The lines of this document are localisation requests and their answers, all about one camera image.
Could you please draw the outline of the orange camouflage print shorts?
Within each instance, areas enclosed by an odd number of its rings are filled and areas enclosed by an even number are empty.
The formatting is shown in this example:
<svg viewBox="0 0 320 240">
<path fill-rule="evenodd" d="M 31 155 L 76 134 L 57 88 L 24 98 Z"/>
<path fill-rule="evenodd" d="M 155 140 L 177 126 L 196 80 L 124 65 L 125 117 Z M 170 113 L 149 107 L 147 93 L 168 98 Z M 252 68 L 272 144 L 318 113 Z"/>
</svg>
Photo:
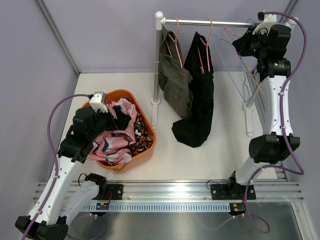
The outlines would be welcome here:
<svg viewBox="0 0 320 240">
<path fill-rule="evenodd" d="M 136 121 L 134 123 L 134 139 L 135 143 L 129 146 L 132 157 L 145 152 L 153 144 L 153 141 L 149 137 L 147 128 L 145 127 L 144 122 L 140 116 L 136 118 Z"/>
</svg>

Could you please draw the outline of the pink shark print shorts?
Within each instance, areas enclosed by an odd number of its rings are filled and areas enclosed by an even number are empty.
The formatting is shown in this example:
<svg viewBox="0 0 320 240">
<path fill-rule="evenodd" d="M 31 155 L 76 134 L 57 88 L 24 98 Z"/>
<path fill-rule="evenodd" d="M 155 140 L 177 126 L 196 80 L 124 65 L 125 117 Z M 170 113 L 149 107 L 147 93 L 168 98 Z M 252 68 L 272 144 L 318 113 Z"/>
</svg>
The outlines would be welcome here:
<svg viewBox="0 0 320 240">
<path fill-rule="evenodd" d="M 117 130 L 116 127 L 116 130 L 102 132 L 93 141 L 93 149 L 87 156 L 88 160 L 106 162 L 109 166 L 123 165 L 132 160 L 129 147 L 136 142 L 134 124 L 137 117 L 140 116 L 136 105 L 131 103 L 126 96 L 106 105 L 114 120 L 117 117 L 113 106 L 120 106 L 122 112 L 131 117 L 131 121 L 126 130 Z"/>
</svg>

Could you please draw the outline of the blue wire hanger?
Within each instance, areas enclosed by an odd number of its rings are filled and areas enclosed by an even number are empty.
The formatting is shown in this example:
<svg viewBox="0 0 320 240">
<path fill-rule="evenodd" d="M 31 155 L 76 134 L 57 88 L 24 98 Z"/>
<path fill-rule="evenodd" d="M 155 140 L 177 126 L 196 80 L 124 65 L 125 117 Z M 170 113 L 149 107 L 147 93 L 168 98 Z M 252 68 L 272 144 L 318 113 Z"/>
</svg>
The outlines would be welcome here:
<svg viewBox="0 0 320 240">
<path fill-rule="evenodd" d="M 223 35 L 214 33 L 212 35 L 211 42 L 223 66 L 223 69 L 226 71 L 243 103 L 248 103 L 250 97 L 252 96 L 249 86 L 248 67 L 243 58 L 239 56 L 235 47 L 232 45 L 232 41 L 239 38 L 240 35 L 234 32 L 232 27 L 224 26 Z M 236 81 L 236 77 L 233 72 L 240 72 L 242 74 L 241 85 L 239 81 Z"/>
</svg>

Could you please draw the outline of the black shorts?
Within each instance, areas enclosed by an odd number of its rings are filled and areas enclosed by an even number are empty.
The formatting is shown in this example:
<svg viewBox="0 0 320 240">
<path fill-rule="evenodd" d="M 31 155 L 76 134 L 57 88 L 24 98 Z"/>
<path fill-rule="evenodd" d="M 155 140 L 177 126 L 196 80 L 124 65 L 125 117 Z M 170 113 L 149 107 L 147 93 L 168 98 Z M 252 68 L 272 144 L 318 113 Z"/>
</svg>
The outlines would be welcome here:
<svg viewBox="0 0 320 240">
<path fill-rule="evenodd" d="M 210 135 L 214 112 L 214 68 L 209 47 L 210 72 L 208 71 L 205 36 L 195 32 L 184 68 L 189 71 L 192 81 L 189 89 L 193 100 L 191 116 L 173 123 L 175 139 L 192 148 L 200 147 Z"/>
</svg>

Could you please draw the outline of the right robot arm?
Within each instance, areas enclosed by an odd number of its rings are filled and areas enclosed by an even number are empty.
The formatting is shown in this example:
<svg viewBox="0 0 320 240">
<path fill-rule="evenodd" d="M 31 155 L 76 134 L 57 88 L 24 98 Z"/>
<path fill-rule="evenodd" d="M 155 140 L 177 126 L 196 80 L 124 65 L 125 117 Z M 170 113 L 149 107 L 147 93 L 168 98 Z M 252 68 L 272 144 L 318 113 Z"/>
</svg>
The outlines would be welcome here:
<svg viewBox="0 0 320 240">
<path fill-rule="evenodd" d="M 232 42 L 238 55 L 257 59 L 252 74 L 259 84 L 250 101 L 258 99 L 259 90 L 264 91 L 263 106 L 259 110 L 263 134 L 250 140 L 248 159 L 221 187 L 223 198 L 254 200 L 254 188 L 247 186 L 255 179 L 253 173 L 284 161 L 300 146 L 300 138 L 294 136 L 289 116 L 288 78 L 292 71 L 285 53 L 291 32 L 289 23 L 276 23 L 270 28 L 250 27 L 242 37 Z"/>
</svg>

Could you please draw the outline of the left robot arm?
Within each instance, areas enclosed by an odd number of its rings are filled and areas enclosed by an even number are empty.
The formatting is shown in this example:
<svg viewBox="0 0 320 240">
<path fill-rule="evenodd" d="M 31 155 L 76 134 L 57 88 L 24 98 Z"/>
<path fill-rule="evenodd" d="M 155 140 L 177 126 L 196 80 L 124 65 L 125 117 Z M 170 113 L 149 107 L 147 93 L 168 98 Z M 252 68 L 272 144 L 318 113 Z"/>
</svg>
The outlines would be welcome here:
<svg viewBox="0 0 320 240">
<path fill-rule="evenodd" d="M 63 240 L 75 216 L 91 200 L 105 202 L 92 209 L 93 212 L 99 212 L 109 210 L 112 200 L 122 199 L 122 184 L 108 184 L 105 177 L 90 173 L 80 188 L 64 201 L 76 173 L 94 148 L 94 140 L 104 131 L 124 130 L 130 120 L 119 107 L 115 107 L 115 115 L 94 111 L 91 107 L 76 111 L 73 124 L 59 150 L 53 152 L 54 173 L 33 209 L 28 215 L 19 216 L 15 222 L 24 239 Z"/>
</svg>

